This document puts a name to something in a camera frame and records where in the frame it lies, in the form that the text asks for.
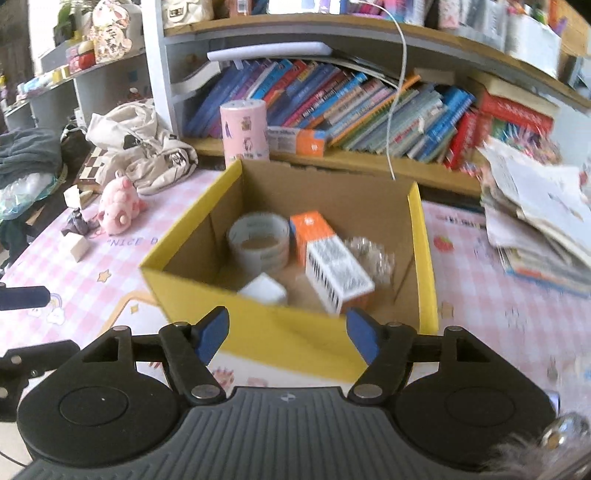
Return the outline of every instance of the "stack of papers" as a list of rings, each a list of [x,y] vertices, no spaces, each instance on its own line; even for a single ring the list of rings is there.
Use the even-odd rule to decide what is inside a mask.
[[[505,271],[591,296],[591,210],[578,169],[532,165],[494,145],[481,152],[491,164],[482,186],[486,230]]]

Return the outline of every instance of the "pink toy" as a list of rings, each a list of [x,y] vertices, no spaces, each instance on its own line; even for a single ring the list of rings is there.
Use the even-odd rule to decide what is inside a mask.
[[[125,175],[117,173],[100,197],[100,226],[109,235],[119,235],[131,226],[131,220],[146,209],[146,203],[138,196],[132,181]]]

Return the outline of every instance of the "black wire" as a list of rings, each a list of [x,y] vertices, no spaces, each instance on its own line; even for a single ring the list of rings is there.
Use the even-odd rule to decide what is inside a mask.
[[[18,466],[22,466],[23,468],[26,468],[26,465],[24,463],[17,462],[14,458],[10,458],[6,453],[2,452],[1,450],[0,450],[0,456],[3,456],[9,462],[15,463]]]

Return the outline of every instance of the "table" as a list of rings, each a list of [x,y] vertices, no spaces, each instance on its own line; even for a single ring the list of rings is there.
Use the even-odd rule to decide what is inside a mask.
[[[165,319],[158,307],[150,306],[138,265],[218,175],[201,171],[148,197],[147,212],[134,220],[125,235],[110,238],[100,232],[95,234],[90,239],[91,251],[79,264],[68,263],[59,251],[60,229],[68,214],[64,212],[3,279],[9,287],[45,285],[51,291],[51,303],[43,309],[2,313],[0,355],[8,348],[60,339],[73,339],[84,347],[112,325],[110,319],[130,325],[138,309],[146,312],[145,305],[153,312],[149,328],[156,331]],[[464,326],[540,387],[556,389],[556,383],[548,377],[552,359],[561,370],[577,354],[591,351],[591,303],[506,275],[496,251],[488,244],[483,215],[429,202],[423,206],[440,330],[450,325]],[[96,208],[91,206],[85,215]],[[122,312],[127,315],[126,320],[118,320]],[[132,329],[135,333],[148,333],[139,332],[135,326]],[[210,367],[217,372],[220,383],[225,381],[228,385],[251,382],[281,386],[280,382],[286,379],[292,386],[334,384],[331,379],[302,378],[297,374],[280,378],[277,370],[268,366],[236,362],[244,363],[218,356]],[[252,378],[249,375],[254,370],[263,373]],[[591,414],[585,388],[559,387],[563,405]],[[22,443],[5,440],[6,432],[18,438],[14,426],[0,424],[0,450],[25,460]],[[0,458],[0,472],[5,471],[14,474],[17,469]]]

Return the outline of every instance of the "white cable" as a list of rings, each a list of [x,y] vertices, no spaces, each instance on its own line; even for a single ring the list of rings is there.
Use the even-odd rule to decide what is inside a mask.
[[[402,95],[402,86],[404,85],[404,78],[406,77],[407,59],[408,59],[406,38],[404,38],[404,34],[402,33],[402,29],[400,28],[400,25],[398,24],[398,22],[396,21],[394,16],[388,10],[386,10],[384,7],[382,7],[380,5],[373,4],[372,2],[366,1],[366,0],[349,0],[349,3],[350,4],[366,4],[366,5],[370,5],[372,7],[375,7],[375,8],[379,8],[380,10],[383,10],[392,19],[392,21],[394,22],[394,25],[396,25],[398,33],[400,34],[400,40],[402,42],[402,68],[400,69],[400,78],[398,80],[398,87],[396,87],[396,96],[394,97],[394,101],[392,102],[392,106],[390,107],[390,110],[388,112],[388,127],[386,130],[386,156],[388,157],[388,166],[390,167],[390,173],[392,175],[392,179],[396,180],[396,177],[394,175],[394,169],[392,168],[392,159],[390,158],[390,129],[392,127],[392,117],[394,116],[394,110],[396,109],[396,106],[398,105],[398,101],[400,100],[400,95]]]

